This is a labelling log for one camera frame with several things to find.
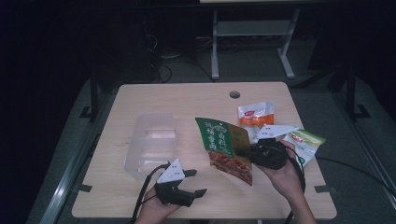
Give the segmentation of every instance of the wooden table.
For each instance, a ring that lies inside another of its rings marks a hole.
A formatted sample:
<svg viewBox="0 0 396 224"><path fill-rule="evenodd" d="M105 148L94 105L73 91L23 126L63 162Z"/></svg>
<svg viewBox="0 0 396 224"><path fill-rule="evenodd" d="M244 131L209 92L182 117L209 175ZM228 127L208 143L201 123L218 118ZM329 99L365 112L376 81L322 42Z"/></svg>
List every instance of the wooden table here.
<svg viewBox="0 0 396 224"><path fill-rule="evenodd" d="M238 99L230 97L239 91ZM207 189L190 208L182 207L170 218L285 218L290 207L266 175L253 167L253 186L209 165L195 118L219 119L237 125L237 107L263 101L276 104L276 124L303 127L288 87L281 82L195 83L124 85L120 88L83 185L73 207L75 217L131 217L142 181L128 174L123 164L137 116L171 112L177 121L176 154L184 169L198 174L186 178L180 189ZM330 193L316 193L325 182L313 159L305 168L305 196L316 218L336 215Z"/></svg>

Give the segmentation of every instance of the green and white food package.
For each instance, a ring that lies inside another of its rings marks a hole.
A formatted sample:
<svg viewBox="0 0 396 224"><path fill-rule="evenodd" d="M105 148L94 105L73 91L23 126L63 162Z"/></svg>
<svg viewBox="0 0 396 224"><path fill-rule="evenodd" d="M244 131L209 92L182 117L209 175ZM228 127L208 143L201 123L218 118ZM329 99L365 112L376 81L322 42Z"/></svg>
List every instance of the green and white food package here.
<svg viewBox="0 0 396 224"><path fill-rule="evenodd" d="M287 133L283 140L295 145L296 153L300 157L303 167L314 158L319 146L326 141L325 138L314 135L306 130Z"/></svg>

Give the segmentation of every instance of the white triangular marker plate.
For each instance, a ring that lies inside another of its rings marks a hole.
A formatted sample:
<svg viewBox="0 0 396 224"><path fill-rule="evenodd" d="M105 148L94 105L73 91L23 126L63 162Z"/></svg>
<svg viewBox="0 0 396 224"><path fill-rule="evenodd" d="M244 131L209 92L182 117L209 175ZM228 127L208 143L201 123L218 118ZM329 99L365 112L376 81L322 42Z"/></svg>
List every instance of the white triangular marker plate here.
<svg viewBox="0 0 396 224"><path fill-rule="evenodd" d="M298 125L264 125L257 134L257 138L274 138L299 129Z"/></svg>
<svg viewBox="0 0 396 224"><path fill-rule="evenodd" d="M163 172L157 179L157 183L167 183L184 179L185 175L183 168L178 159L175 159L172 164Z"/></svg>

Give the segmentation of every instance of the white desk frame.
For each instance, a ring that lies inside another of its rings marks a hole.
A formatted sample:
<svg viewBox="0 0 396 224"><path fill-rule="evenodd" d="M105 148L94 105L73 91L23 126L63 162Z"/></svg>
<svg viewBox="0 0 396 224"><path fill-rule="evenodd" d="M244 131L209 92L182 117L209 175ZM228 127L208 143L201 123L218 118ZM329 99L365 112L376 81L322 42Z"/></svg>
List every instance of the white desk frame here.
<svg viewBox="0 0 396 224"><path fill-rule="evenodd" d="M219 62L218 62L218 36L236 36L236 35L284 35L285 43L282 48L277 49L279 59L285 69L286 76L290 79L294 78L289 60L286 56L290 45L294 28L297 23L300 9L294 10L291 20L277 21L218 21L218 12L213 15L213 49L211 54L212 62L212 78L219 78Z"/></svg>

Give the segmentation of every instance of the forearm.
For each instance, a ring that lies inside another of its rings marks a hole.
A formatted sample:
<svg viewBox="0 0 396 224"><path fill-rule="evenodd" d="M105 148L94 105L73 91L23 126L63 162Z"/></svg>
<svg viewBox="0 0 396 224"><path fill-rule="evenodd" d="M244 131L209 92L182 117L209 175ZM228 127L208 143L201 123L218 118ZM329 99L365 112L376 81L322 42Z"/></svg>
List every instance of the forearm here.
<svg viewBox="0 0 396 224"><path fill-rule="evenodd" d="M317 223L311 209L309 208L308 202L303 194L295 195L293 198L288 200L291 211L294 214L296 223L298 224L311 224Z"/></svg>

